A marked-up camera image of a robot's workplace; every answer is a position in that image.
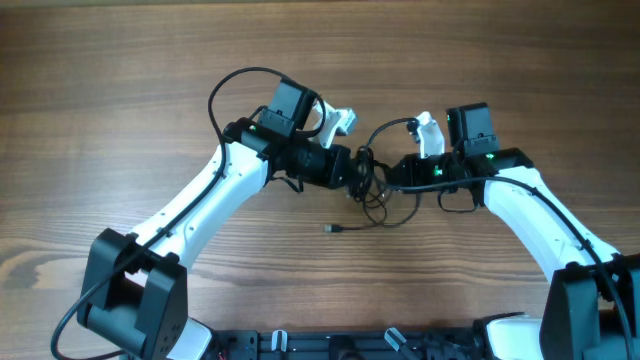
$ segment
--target black mount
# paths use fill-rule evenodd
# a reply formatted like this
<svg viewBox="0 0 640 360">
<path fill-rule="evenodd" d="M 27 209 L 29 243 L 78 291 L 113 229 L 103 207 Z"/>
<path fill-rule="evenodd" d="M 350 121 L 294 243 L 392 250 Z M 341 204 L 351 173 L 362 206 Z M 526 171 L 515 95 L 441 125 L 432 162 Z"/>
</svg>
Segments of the black mount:
<svg viewBox="0 0 640 360">
<path fill-rule="evenodd" d="M 406 360 L 384 339 L 384 332 L 296 332 L 288 333 L 286 351 L 272 350 L 273 333 L 255 331 L 221 331 L 215 333 L 217 347 L 203 359 L 225 360 L 338 360 L 330 358 L 330 340 L 348 337 L 354 350 L 366 360 Z M 473 327 L 434 328 L 408 331 L 402 335 L 406 347 L 416 359 L 483 359 L 482 334 Z"/>
<path fill-rule="evenodd" d="M 629 319 L 631 336 L 640 345 L 640 255 L 616 256 L 605 263 L 617 279 L 616 288 Z M 569 264 L 553 273 L 540 328 L 540 346 L 547 360 L 626 359 L 620 320 L 615 309 L 599 310 L 598 298 L 612 301 L 596 276 L 595 265 Z"/>
<path fill-rule="evenodd" d="M 421 159 L 419 154 L 407 155 L 385 172 L 387 183 L 398 186 L 437 185 L 470 177 L 495 176 L 500 170 L 516 166 L 533 167 L 533 161 L 520 149 L 500 150 L 486 103 L 448 109 L 447 121 L 453 151 L 426 159 Z M 459 187 L 471 191 L 475 207 L 484 206 L 484 182 L 437 191 L 455 193 Z"/>
<path fill-rule="evenodd" d="M 328 189 L 342 187 L 352 177 L 351 149 L 341 145 L 325 149 L 305 138 L 281 135 L 247 118 L 230 123 L 224 135 L 228 142 L 240 142 L 268 159 L 272 175 L 284 170 L 289 178 Z"/>
<path fill-rule="evenodd" d="M 317 98 L 318 94 L 314 91 L 282 79 L 271 104 L 262 110 L 258 123 L 282 136 L 291 137 L 296 129 L 304 128 Z"/>
<path fill-rule="evenodd" d="M 91 245 L 82 293 L 139 248 L 135 236 L 104 230 Z M 148 272 L 145 286 L 116 274 L 80 307 L 78 323 L 140 359 L 165 358 L 187 321 L 187 270 L 178 261 L 147 250 L 126 270 Z"/>
</svg>

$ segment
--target black cable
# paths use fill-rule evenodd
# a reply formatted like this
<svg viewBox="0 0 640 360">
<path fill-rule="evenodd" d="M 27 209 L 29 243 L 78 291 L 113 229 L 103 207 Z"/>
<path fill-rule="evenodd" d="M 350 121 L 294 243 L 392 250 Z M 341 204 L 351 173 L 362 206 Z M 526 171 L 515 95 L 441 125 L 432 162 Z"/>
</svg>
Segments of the black cable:
<svg viewBox="0 0 640 360">
<path fill-rule="evenodd" d="M 391 197 L 393 196 L 393 191 L 386 191 L 386 190 L 382 190 L 382 189 L 378 189 L 378 194 L 374 195 L 373 193 L 368 193 L 367 195 L 371 195 L 372 198 L 366 201 L 367 204 L 367 209 L 369 210 L 374 210 L 374 209 L 378 209 L 381 208 L 383 206 L 386 206 L 387 203 L 391 200 Z"/>
<path fill-rule="evenodd" d="M 442 196 L 444 194 L 449 194 L 450 192 L 448 190 L 440 190 L 440 192 L 438 193 L 438 206 L 440 207 L 440 209 L 442 209 L 442 211 L 444 212 L 450 212 L 450 213 L 455 213 L 455 214 L 467 214 L 467 213 L 472 213 L 476 210 L 478 210 L 478 203 L 473 201 L 473 208 L 471 209 L 449 209 L 446 208 L 442 205 Z"/>
<path fill-rule="evenodd" d="M 304 183 L 300 179 L 298 179 L 298 186 L 296 186 L 289 178 L 286 178 L 284 176 L 279 176 L 279 177 L 273 177 L 272 176 L 270 180 L 271 181 L 276 181 L 276 180 L 283 181 L 285 184 L 289 185 L 291 190 L 293 190 L 293 192 L 295 192 L 296 194 L 302 194 L 304 192 Z"/>
<path fill-rule="evenodd" d="M 460 147 L 460 145 L 462 145 L 463 141 L 462 138 L 460 138 L 458 141 L 456 141 L 456 144 L 453 146 L 453 149 L 451 150 L 451 156 L 447 158 L 447 161 L 445 163 L 445 165 L 442 167 L 443 169 L 446 169 L 449 166 L 449 160 L 453 160 L 453 163 L 458 165 L 458 148 Z"/>
<path fill-rule="evenodd" d="M 222 85 L 224 85 L 227 81 L 231 80 L 233 77 L 235 77 L 237 75 L 240 75 L 240 74 L 243 74 L 243 73 L 246 73 L 246 72 L 267 72 L 267 73 L 271 73 L 271 74 L 277 75 L 277 76 L 279 76 L 279 77 L 281 77 L 283 79 L 291 80 L 288 76 L 286 76 L 285 74 L 283 74 L 283 73 L 281 73 L 281 72 L 279 72 L 277 70 L 264 68 L 264 67 L 249 67 L 249 68 L 244 68 L 244 69 L 240 69 L 240 70 L 236 70 L 236 71 L 232 72 L 231 74 L 227 75 L 224 79 L 222 79 L 216 85 L 216 87 L 211 92 L 211 95 L 209 95 L 208 111 L 209 111 L 209 119 L 211 120 L 211 124 L 213 125 L 213 129 L 215 130 L 216 136 L 218 137 L 218 142 L 220 143 L 220 150 L 221 150 L 221 155 L 222 156 L 221 156 L 220 166 L 218 168 L 219 170 L 215 172 L 215 175 L 213 176 L 213 179 L 202 190 L 202 192 L 200 194 L 198 194 L 198 196 L 196 196 L 189 203 L 189 205 L 187 205 L 184 209 L 182 209 L 182 211 L 180 211 L 180 213 L 178 215 L 176 215 L 176 217 L 174 217 L 173 220 L 171 220 L 169 223 L 167 223 L 167 225 L 165 225 L 156 235 L 154 235 L 151 239 L 149 239 L 149 241 L 147 241 L 143 246 L 138 248 L 138 250 L 136 250 L 131 256 L 127 257 L 125 260 L 120 262 L 119 265 L 111 273 L 109 273 L 109 275 L 105 276 L 102 280 L 100 280 L 95 285 L 93 285 L 91 288 L 89 288 L 89 290 L 87 290 L 87 292 L 82 294 L 82 296 L 80 296 L 80 298 L 78 298 L 78 300 L 76 300 L 76 302 L 69 308 L 69 310 L 67 310 L 67 312 L 62 317 L 62 319 L 60 319 L 60 322 L 58 323 L 58 326 L 56 326 L 55 330 L 53 331 L 53 335 L 51 336 L 51 354 L 53 355 L 54 358 L 56 358 L 58 360 L 103 360 L 103 359 L 109 359 L 109 358 L 112 358 L 112 357 L 115 357 L 115 356 L 119 356 L 119 355 L 125 354 L 125 352 L 121 350 L 121 351 L 115 351 L 115 352 L 112 352 L 112 353 L 109 353 L 109 354 L 98 355 L 98 356 L 89 357 L 89 358 L 85 358 L 85 359 L 74 359 L 74 358 L 69 358 L 69 357 L 63 355 L 62 353 L 60 353 L 60 350 L 58 349 L 58 342 L 60 341 L 60 335 L 62 335 L 62 331 L 64 330 L 66 325 L 71 320 L 71 317 L 78 311 L 78 309 L 81 306 L 83 306 L 96 291 L 98 291 L 102 286 L 104 286 L 106 283 L 108 283 L 109 280 L 111 280 L 111 278 L 113 278 L 115 275 L 117 275 L 117 274 L 121 273 L 122 271 L 124 271 L 140 255 L 142 255 L 146 250 L 148 250 L 151 246 L 153 246 L 153 244 L 155 244 L 156 242 L 158 242 L 158 240 L 160 240 L 160 239 L 164 238 L 166 235 L 168 235 L 169 232 L 171 231 L 171 229 L 178 222 L 180 222 L 180 220 L 182 220 L 182 218 L 185 215 L 187 215 L 191 210 L 193 210 L 193 208 L 209 193 L 209 191 L 211 191 L 211 189 L 215 186 L 215 184 L 220 180 L 220 178 L 222 177 L 222 174 L 223 174 L 223 172 L 225 170 L 225 166 L 226 166 L 226 162 L 227 162 L 227 147 L 225 146 L 225 142 L 224 142 L 224 138 L 222 136 L 222 132 L 220 131 L 220 128 L 218 127 L 218 123 L 216 122 L 215 116 L 213 115 L 213 99 L 216 96 L 216 94 L 218 93 L 218 91 L 220 90 L 220 88 L 222 87 Z"/>
<path fill-rule="evenodd" d="M 404 118 L 404 119 L 393 120 L 386 124 L 383 124 L 373 132 L 371 137 L 369 137 L 369 141 L 364 146 L 364 148 L 366 149 L 366 151 L 369 151 L 369 147 L 373 143 L 373 140 L 376 138 L 376 136 L 378 136 L 378 134 L 380 134 L 385 129 L 396 124 L 402 124 L 402 123 L 406 123 L 413 120 L 414 120 L 413 118 Z M 398 186 L 398 185 L 392 185 L 392 184 L 387 184 L 383 182 L 376 176 L 374 171 L 368 168 L 367 170 L 369 170 L 369 175 L 371 176 L 371 178 L 376 183 L 378 183 L 380 187 L 385 189 L 396 190 L 396 191 L 405 191 L 405 192 L 406 191 L 411 191 L 411 192 L 423 191 L 424 192 L 424 191 L 433 191 L 438 189 L 447 189 L 452 186 L 470 184 L 474 182 L 499 181 L 499 182 L 505 182 L 505 183 L 519 186 L 527 190 L 528 192 L 530 192 L 532 195 L 537 196 L 543 203 L 545 203 L 545 205 L 547 205 L 551 209 L 551 211 L 553 211 L 556 214 L 556 216 L 558 216 L 558 218 L 565 224 L 565 226 L 569 229 L 569 231 L 571 231 L 573 236 L 576 237 L 580 245 L 587 251 L 591 259 L 593 259 L 593 262 L 596 267 L 596 272 L 604 280 L 606 288 L 609 291 L 611 297 L 613 298 L 613 303 L 616 305 L 615 307 L 618 312 L 618 317 L 620 318 L 620 324 L 622 326 L 622 332 L 624 334 L 624 342 L 627 350 L 627 359 L 633 360 L 635 356 L 635 350 L 633 346 L 633 340 L 631 337 L 631 328 L 629 326 L 629 318 L 627 317 L 627 314 L 625 312 L 624 306 L 622 304 L 622 299 L 620 298 L 620 294 L 618 293 L 618 290 L 616 289 L 615 284 L 613 283 L 613 279 L 607 273 L 607 270 L 605 269 L 604 264 L 602 263 L 602 260 L 600 259 L 598 254 L 596 254 L 596 252 L 591 247 L 591 243 L 588 240 L 586 240 L 582 236 L 582 234 L 580 234 L 580 232 L 575 227 L 575 225 L 573 225 L 573 223 L 564 215 L 564 213 L 551 200 L 549 200 L 546 196 L 540 193 L 540 191 L 537 188 L 534 188 L 532 186 L 529 186 L 517 180 L 513 180 L 505 177 L 499 177 L 499 176 L 471 177 L 471 178 L 454 180 L 454 181 L 449 181 L 449 182 L 440 183 L 440 184 L 434 184 L 434 185 Z"/>
<path fill-rule="evenodd" d="M 411 213 L 409 213 L 409 215 L 407 215 L 404 219 L 398 221 L 397 223 L 394 224 L 387 224 L 385 221 L 387 220 L 388 217 L 388 210 L 387 207 L 385 206 L 384 202 L 382 200 L 380 200 L 379 197 L 376 197 L 374 199 L 371 200 L 375 200 L 377 202 L 380 203 L 380 205 L 376 206 L 376 207 L 369 207 L 366 205 L 366 202 L 362 203 L 362 210 L 364 211 L 365 215 L 367 216 L 367 218 L 369 219 L 370 223 L 366 224 L 366 225 L 362 225 L 362 226 L 342 226 L 342 225 L 338 225 L 338 224 L 331 224 L 331 225 L 327 225 L 326 226 L 326 230 L 327 232 L 342 232 L 342 231 L 354 231 L 354 230 L 366 230 L 366 229 L 371 229 L 374 227 L 383 227 L 386 229 L 393 229 L 393 228 L 397 228 L 400 227 L 404 224 L 406 224 L 409 220 L 411 220 L 417 213 L 418 210 L 420 209 L 420 203 L 422 202 L 422 194 L 418 193 L 416 194 L 416 202 L 415 205 L 413 207 L 413 210 L 411 210 Z M 384 215 L 382 217 L 381 220 L 376 220 L 373 218 L 373 216 L 371 216 L 371 214 L 369 213 L 368 209 L 373 209 L 373 208 L 382 208 Z"/>
<path fill-rule="evenodd" d="M 305 139 L 310 139 L 314 136 L 318 136 L 318 134 L 320 134 L 320 131 L 322 131 L 322 128 L 324 128 L 324 123 L 327 119 L 327 109 L 324 105 L 324 100 L 320 95 L 316 94 L 316 99 L 320 104 L 320 107 L 322 108 L 322 120 L 320 121 L 320 126 L 310 131 L 298 131 L 296 132 L 297 136 L 300 136 Z"/>
</svg>

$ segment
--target wood grain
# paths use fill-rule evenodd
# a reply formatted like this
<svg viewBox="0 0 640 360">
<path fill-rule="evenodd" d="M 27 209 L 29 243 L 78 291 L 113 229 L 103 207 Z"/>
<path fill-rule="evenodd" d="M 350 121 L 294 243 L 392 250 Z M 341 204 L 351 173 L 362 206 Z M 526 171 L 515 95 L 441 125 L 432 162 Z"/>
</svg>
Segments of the wood grain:
<svg viewBox="0 0 640 360">
<path fill-rule="evenodd" d="M 78 296 L 89 246 L 168 202 L 211 156 L 212 86 L 237 68 L 278 68 L 360 117 L 355 148 L 388 120 L 491 105 L 504 147 L 536 163 L 601 238 L 640 251 L 640 12 L 636 2 L 271 3 L 0 12 L 0 357 L 48 356 Z M 270 99 L 244 76 L 221 122 Z M 395 163 L 403 129 L 375 144 Z M 412 199 L 398 196 L 393 216 Z M 425 196 L 395 230 L 360 224 L 342 191 L 273 183 L 232 216 L 190 277 L 190 313 L 214 328 L 345 329 L 468 324 L 542 313 L 547 285 L 486 210 L 452 215 Z M 104 341 L 73 325 L 70 355 Z"/>
<path fill-rule="evenodd" d="M 272 3 L 272 2 L 314 2 L 322 0 L 0 0 L 0 8 L 24 9 L 39 7 L 66 6 L 138 6 L 138 5 L 176 5 L 176 4 L 216 4 L 216 3 Z"/>
</svg>

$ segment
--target black joint housing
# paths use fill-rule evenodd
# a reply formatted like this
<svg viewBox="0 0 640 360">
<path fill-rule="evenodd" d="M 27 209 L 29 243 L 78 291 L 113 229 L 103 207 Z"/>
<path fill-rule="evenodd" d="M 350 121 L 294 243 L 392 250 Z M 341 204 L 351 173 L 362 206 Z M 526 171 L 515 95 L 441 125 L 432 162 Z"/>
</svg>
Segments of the black joint housing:
<svg viewBox="0 0 640 360">
<path fill-rule="evenodd" d="M 500 150 L 487 103 L 451 108 L 447 116 L 451 145 L 461 141 L 460 151 L 464 157 Z"/>
<path fill-rule="evenodd" d="M 135 237 L 104 230 L 91 245 L 82 294 L 139 249 Z M 187 322 L 187 270 L 178 260 L 146 250 L 125 270 L 147 271 L 145 285 L 116 274 L 78 309 L 78 323 L 135 358 L 165 359 Z"/>
<path fill-rule="evenodd" d="M 632 341 L 640 333 L 640 255 L 616 256 L 604 263 L 615 283 L 631 328 Z M 540 349 L 545 359 L 626 359 L 625 341 L 617 311 L 600 309 L 599 296 L 611 301 L 595 265 L 567 264 L 553 273 L 540 326 Z M 638 347 L 634 358 L 639 355 Z"/>
<path fill-rule="evenodd" d="M 318 94 L 314 91 L 282 79 L 271 104 L 262 110 L 258 123 L 280 135 L 291 137 L 296 129 L 304 128 L 317 98 Z"/>
<path fill-rule="evenodd" d="M 325 149 L 315 142 L 299 141 L 285 153 L 278 165 L 290 178 L 328 189 L 342 187 L 352 178 L 351 149 L 347 147 Z"/>
</svg>

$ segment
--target black bracket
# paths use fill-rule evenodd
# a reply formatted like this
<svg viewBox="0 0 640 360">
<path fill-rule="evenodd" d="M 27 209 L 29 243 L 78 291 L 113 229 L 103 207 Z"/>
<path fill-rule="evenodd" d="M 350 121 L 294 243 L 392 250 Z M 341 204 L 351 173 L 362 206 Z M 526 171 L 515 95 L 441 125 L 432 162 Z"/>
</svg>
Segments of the black bracket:
<svg viewBox="0 0 640 360">
<path fill-rule="evenodd" d="M 104 230 L 91 245 L 82 293 L 139 248 L 135 236 Z M 116 274 L 78 310 L 78 323 L 137 358 L 166 358 L 187 322 L 187 270 L 178 261 L 147 250 L 126 270 L 147 271 L 145 286 Z"/>
<path fill-rule="evenodd" d="M 478 329 L 456 327 L 403 332 L 398 350 L 385 340 L 385 332 L 211 330 L 216 346 L 201 360 L 334 360 L 330 344 L 331 339 L 337 337 L 348 338 L 353 353 L 366 360 L 406 360 L 406 354 L 420 360 L 481 360 L 485 358 L 485 341 Z"/>
<path fill-rule="evenodd" d="M 489 106 L 486 103 L 448 109 L 447 122 L 451 146 L 461 144 L 460 150 L 464 157 L 500 149 L 498 137 L 493 133 Z"/>
<path fill-rule="evenodd" d="M 318 94 L 293 81 L 282 79 L 271 104 L 262 110 L 258 123 L 290 138 L 302 130 Z"/>
<path fill-rule="evenodd" d="M 631 336 L 638 341 L 640 309 L 635 304 L 640 299 L 640 255 L 617 255 L 604 265 L 617 280 Z M 615 310 L 599 310 L 600 295 L 611 301 L 595 265 L 572 263 L 554 272 L 540 327 L 545 359 L 626 359 L 620 319 Z"/>
</svg>

